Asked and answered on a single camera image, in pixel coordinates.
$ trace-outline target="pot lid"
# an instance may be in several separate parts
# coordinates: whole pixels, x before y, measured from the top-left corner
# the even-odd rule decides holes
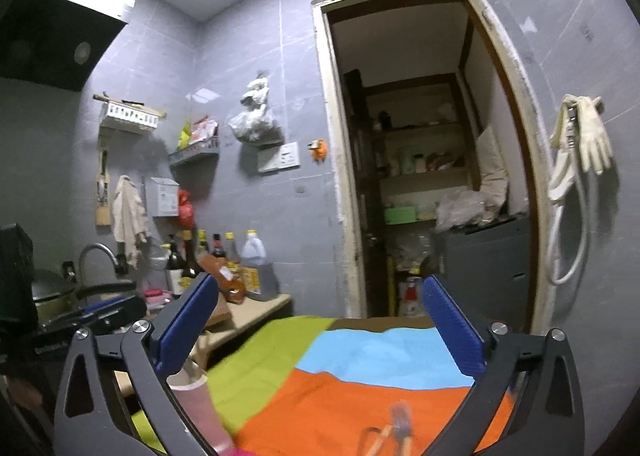
[[[65,279],[51,270],[42,268],[34,270],[34,279],[31,283],[34,302],[43,302],[69,295],[73,290],[75,287],[70,279]]]

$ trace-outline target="plastic jug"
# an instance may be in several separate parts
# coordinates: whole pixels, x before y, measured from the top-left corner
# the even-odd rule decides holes
[[[278,281],[273,265],[267,260],[267,252],[255,230],[248,230],[246,243],[240,254],[241,278],[246,296],[258,301],[268,301],[278,295]]]

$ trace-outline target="orange cloth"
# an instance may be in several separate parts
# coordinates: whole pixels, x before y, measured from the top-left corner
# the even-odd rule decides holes
[[[342,382],[329,373],[294,369],[267,406],[236,436],[242,449],[259,456],[354,456],[363,429],[391,422],[399,400],[411,407],[412,455],[420,455],[452,417],[470,388],[408,391]],[[500,437],[513,404],[505,399],[478,449]],[[367,436],[365,451],[375,434]],[[380,456],[392,456],[396,444],[385,441]]]

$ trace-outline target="pot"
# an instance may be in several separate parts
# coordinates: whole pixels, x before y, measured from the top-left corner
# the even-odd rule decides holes
[[[42,268],[34,270],[31,294],[38,311],[38,322],[42,324],[57,315],[72,311],[78,302],[75,290],[76,286],[71,278],[65,279]]]
[[[31,294],[40,324],[49,323],[62,314],[82,308],[81,302],[87,297],[105,293],[131,292],[135,289],[135,282],[122,279],[117,282],[79,288],[75,277],[62,277],[42,268],[34,270],[34,279],[31,283]]]

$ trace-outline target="faucet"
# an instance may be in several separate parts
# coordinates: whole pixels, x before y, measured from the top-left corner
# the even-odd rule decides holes
[[[113,265],[113,271],[116,273],[116,277],[121,277],[127,274],[127,259],[124,254],[115,255],[111,249],[103,245],[102,243],[89,243],[85,248],[80,252],[80,258],[78,259],[78,272],[80,275],[80,286],[86,286],[84,281],[84,258],[91,250],[101,250],[107,256],[109,256],[109,260]]]

